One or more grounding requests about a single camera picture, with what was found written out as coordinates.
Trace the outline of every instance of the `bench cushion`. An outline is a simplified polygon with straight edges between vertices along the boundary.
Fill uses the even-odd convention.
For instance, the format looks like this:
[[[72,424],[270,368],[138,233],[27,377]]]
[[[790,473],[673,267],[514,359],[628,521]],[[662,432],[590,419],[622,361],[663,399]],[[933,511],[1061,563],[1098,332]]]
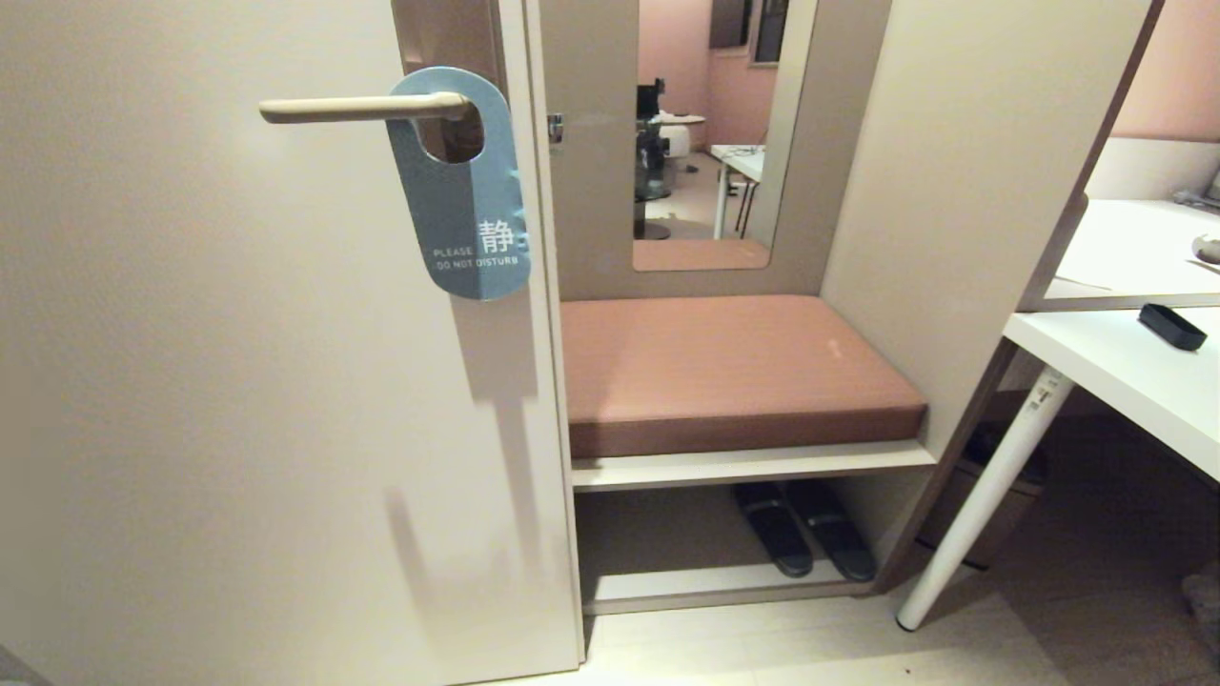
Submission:
[[[564,303],[572,457],[914,438],[924,398],[809,295]]]

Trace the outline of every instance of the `door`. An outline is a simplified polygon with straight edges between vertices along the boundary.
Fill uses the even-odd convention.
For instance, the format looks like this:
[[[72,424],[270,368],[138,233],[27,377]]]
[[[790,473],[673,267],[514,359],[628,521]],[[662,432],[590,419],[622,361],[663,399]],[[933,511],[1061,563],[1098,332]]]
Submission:
[[[0,6],[0,679],[576,668],[525,4],[492,303],[433,286],[383,123],[259,116],[388,94],[390,2]]]

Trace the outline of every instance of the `black slipper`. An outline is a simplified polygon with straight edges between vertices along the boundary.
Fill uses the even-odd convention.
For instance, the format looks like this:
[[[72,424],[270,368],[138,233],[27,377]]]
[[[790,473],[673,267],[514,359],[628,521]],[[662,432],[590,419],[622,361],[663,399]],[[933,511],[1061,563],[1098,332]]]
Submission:
[[[877,561],[831,487],[816,478],[793,481],[787,496],[792,511],[814,532],[834,569],[852,581],[872,581]]]
[[[733,498],[742,515],[750,522],[771,561],[786,576],[805,576],[814,569],[814,554],[797,529],[783,494],[775,483],[737,483]]]

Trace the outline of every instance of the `white desk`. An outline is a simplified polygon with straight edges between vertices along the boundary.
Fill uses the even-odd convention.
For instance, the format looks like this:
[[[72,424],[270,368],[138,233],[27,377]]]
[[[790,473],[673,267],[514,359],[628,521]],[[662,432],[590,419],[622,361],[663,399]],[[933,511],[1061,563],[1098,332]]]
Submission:
[[[974,546],[1030,453],[1080,385],[1220,480],[1220,308],[1179,308],[1208,333],[1193,353],[1172,348],[1138,310],[1013,315],[1004,337],[1047,364],[919,585],[898,612],[915,630]]]
[[[720,188],[716,194],[716,221],[712,223],[712,238],[720,240],[725,236],[725,206],[728,203],[728,175],[739,172],[745,178],[759,182],[762,179],[762,162],[766,159],[766,145],[712,145],[711,156],[720,160]]]
[[[1220,216],[1159,200],[1091,200],[1048,299],[1220,293],[1220,267],[1198,262],[1194,237]]]

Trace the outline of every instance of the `desk leg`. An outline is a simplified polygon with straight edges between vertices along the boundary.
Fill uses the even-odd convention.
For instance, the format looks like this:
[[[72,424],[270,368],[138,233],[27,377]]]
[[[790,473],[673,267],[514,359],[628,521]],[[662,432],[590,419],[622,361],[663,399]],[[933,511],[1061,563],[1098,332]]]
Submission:
[[[725,237],[725,208],[728,204],[728,165],[720,165],[720,189],[716,192],[716,222],[711,225],[711,237]]]
[[[996,454],[983,470],[961,511],[953,520],[944,540],[937,547],[932,561],[924,570],[915,590],[898,610],[898,626],[915,631],[927,616],[936,598],[978,540],[978,535],[996,513],[1000,500],[1013,487],[1021,468],[1037,448],[1038,441],[1054,421],[1064,400],[1076,385],[1050,366],[1042,370],[1037,383],[1030,391],[1013,426],[1004,433]]]

